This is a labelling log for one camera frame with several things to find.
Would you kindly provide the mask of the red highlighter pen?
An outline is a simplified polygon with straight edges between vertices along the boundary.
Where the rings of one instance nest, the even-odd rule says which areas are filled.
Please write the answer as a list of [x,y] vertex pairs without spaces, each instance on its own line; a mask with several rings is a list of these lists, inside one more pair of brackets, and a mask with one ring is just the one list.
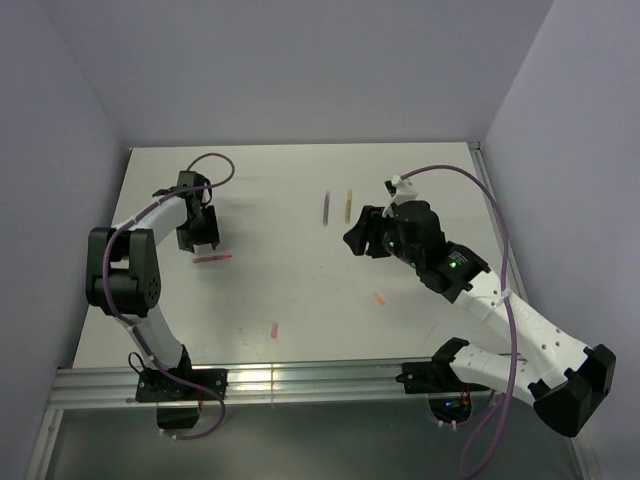
[[207,262],[216,262],[216,261],[224,261],[231,259],[231,254],[216,254],[216,255],[207,255],[207,256],[199,256],[192,260],[194,264],[207,263]]

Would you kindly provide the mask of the yellow highlighter pen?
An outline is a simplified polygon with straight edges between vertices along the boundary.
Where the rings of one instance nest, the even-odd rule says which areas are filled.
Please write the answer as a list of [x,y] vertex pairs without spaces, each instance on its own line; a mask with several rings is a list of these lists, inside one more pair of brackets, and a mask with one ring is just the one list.
[[345,194],[344,202],[344,223],[349,225],[351,223],[351,212],[353,203],[353,191],[348,189]]

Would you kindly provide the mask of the purple highlighter pen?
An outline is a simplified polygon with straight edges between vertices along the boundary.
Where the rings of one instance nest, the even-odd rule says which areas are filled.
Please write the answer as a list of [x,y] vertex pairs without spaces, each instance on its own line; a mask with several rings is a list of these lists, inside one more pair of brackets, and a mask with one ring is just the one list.
[[322,203],[322,225],[325,227],[328,226],[329,224],[330,201],[331,201],[331,193],[329,190],[326,190],[323,196],[323,203]]

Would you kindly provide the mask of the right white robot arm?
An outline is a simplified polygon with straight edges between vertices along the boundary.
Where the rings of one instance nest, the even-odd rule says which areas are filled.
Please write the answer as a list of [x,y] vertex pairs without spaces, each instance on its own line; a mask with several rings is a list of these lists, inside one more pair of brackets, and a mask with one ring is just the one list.
[[446,239],[427,202],[390,209],[366,205],[343,240],[356,256],[395,257],[409,265],[429,290],[515,346],[517,359],[511,361],[468,340],[447,341],[432,358],[441,388],[467,383],[509,393],[565,437],[576,436],[610,393],[615,354],[570,336],[503,288],[485,260]]

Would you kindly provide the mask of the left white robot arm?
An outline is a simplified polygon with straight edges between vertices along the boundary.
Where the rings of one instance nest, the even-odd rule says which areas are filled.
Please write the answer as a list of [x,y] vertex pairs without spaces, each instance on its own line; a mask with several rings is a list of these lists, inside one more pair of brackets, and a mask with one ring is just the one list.
[[195,386],[186,347],[171,332],[159,307],[162,289],[157,246],[175,234],[178,248],[191,254],[198,247],[216,249],[220,234],[215,208],[205,198],[210,181],[182,171],[177,185],[160,190],[155,203],[118,226],[89,233],[85,294],[90,305],[114,317],[129,331],[144,355],[159,388],[183,399]]

